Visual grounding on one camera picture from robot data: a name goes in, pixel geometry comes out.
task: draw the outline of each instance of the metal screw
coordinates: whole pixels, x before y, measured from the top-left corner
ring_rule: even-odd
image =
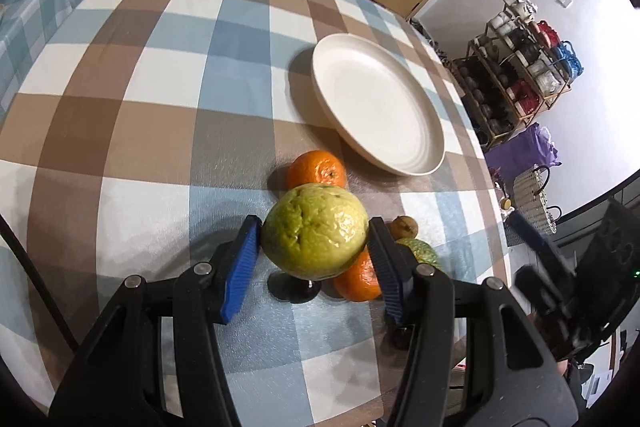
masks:
[[[211,265],[209,263],[198,263],[193,267],[193,271],[196,272],[197,275],[206,275],[211,273]]]
[[[129,277],[127,277],[124,280],[124,285],[127,288],[137,288],[141,284],[142,284],[142,277],[140,277],[140,275],[129,275]]]
[[[415,267],[415,270],[418,274],[424,277],[431,277],[434,273],[436,273],[436,269],[427,263],[420,263]]]
[[[502,282],[497,277],[487,277],[485,280],[486,285],[489,286],[492,290],[501,290],[504,288],[504,282]]]

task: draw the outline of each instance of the purple plastic bag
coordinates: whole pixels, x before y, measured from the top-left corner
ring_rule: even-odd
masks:
[[[488,167],[500,169],[500,176],[508,185],[534,164],[547,167],[562,165],[558,161],[558,150],[551,141],[549,130],[539,123],[530,125],[517,136],[494,147],[484,158]]]

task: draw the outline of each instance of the wicker bag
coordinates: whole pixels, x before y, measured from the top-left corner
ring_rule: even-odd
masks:
[[[546,171],[546,180],[543,182],[541,171]],[[533,165],[532,168],[518,175],[513,182],[513,202],[520,213],[530,224],[544,235],[556,233],[556,220],[562,216],[559,206],[546,204],[545,187],[549,181],[549,167]],[[557,208],[560,211],[558,217],[553,218],[550,209]],[[522,240],[518,234],[505,228],[507,245],[513,247],[519,245]]]

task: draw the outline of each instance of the plaid tablecloth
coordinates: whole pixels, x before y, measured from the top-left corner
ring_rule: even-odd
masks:
[[[0,123],[36,58],[81,0],[0,0]]]
[[[437,172],[383,172],[329,125],[310,55],[335,32],[384,46],[424,86],[446,137]],[[370,216],[415,217],[452,277],[508,278],[495,194],[449,75],[409,25],[369,0],[84,0],[7,115],[0,212],[81,340],[124,277],[174,277],[233,238],[246,214],[264,218],[287,165],[315,148],[344,161]],[[70,354],[0,253],[0,351],[47,406]],[[275,270],[261,256],[241,312],[216,328],[244,425],[356,426],[383,415],[404,365],[385,338],[383,303],[277,301],[266,287]]]

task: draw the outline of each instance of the round plate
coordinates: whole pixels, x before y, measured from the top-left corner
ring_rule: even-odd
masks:
[[[406,176],[444,159],[444,133],[422,86],[384,48],[334,34],[316,45],[314,89],[338,133],[370,162]]]

